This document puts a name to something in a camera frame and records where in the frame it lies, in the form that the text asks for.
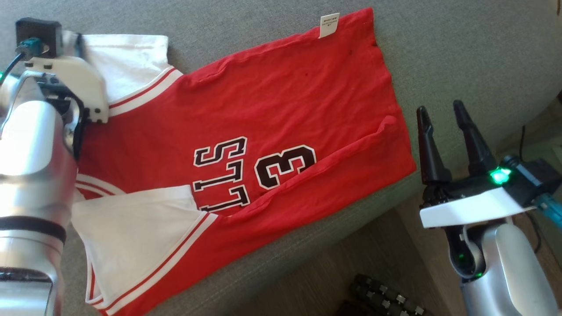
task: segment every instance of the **green led indicator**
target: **green led indicator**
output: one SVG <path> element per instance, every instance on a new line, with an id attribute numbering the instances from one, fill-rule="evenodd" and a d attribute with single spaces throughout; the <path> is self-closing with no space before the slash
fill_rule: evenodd
<path id="1" fill-rule="evenodd" d="M 511 170 L 498 168 L 492 172 L 490 172 L 490 176 L 492 180 L 496 184 L 504 184 L 509 180 L 509 175 L 511 174 Z"/>

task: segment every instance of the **white label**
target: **white label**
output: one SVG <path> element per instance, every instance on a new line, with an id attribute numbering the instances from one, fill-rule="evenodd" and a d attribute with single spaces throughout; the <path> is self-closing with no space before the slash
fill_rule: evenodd
<path id="1" fill-rule="evenodd" d="M 320 37 L 334 33 L 338 29 L 339 13 L 325 15 L 320 18 Z"/>

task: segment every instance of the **gray sofa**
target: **gray sofa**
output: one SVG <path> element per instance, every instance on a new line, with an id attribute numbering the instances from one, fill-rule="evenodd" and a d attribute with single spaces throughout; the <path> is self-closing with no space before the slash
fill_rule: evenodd
<path id="1" fill-rule="evenodd" d="M 294 33 L 319 17 L 364 7 L 417 154 L 415 109 L 425 106 L 445 163 L 466 161 L 452 101 L 462 99 L 494 146 L 544 109 L 562 88 L 562 17 L 556 0 L 37 0 L 0 6 L 0 66 L 13 57 L 13 23 L 60 21 L 85 34 L 163 34 L 169 59 L 190 72 L 228 54 Z M 154 315 L 220 315 L 326 247 L 420 190 L 419 174 L 241 258 L 153 310 Z M 64 253 L 66 315 L 96 314 L 84 303 L 85 256 L 75 232 Z"/>

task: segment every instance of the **robotic arm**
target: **robotic arm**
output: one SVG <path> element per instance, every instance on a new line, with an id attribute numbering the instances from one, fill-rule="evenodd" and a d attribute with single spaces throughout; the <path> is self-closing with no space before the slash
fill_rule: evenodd
<path id="1" fill-rule="evenodd" d="M 452 181 L 433 140 L 429 115 L 420 107 L 421 181 L 427 186 L 420 218 L 425 228 L 445 230 L 468 315 L 558 315 L 533 249 L 510 217 L 534 205 L 562 229 L 562 207 L 550 196 L 562 177 L 543 160 L 520 162 L 508 156 L 498 166 L 461 101 L 455 101 L 454 110 L 470 176 Z"/>
<path id="2" fill-rule="evenodd" d="M 16 52 L 27 71 L 3 74 L 0 85 L 2 315 L 61 314 L 83 127 L 108 117 L 102 78 L 83 59 L 60 56 L 60 32 L 57 22 L 18 21 Z"/>

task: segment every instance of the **white mounting plate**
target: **white mounting plate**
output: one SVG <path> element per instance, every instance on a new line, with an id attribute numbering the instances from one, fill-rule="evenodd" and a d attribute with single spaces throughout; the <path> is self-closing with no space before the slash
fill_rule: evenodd
<path id="1" fill-rule="evenodd" d="M 86 60 L 78 57 L 61 56 L 54 59 L 33 57 L 26 62 L 29 70 L 55 74 L 90 109 L 93 122 L 107 123 L 109 104 L 103 77 Z"/>
<path id="2" fill-rule="evenodd" d="M 424 228 L 467 225 L 525 212 L 504 188 L 420 210 Z"/>

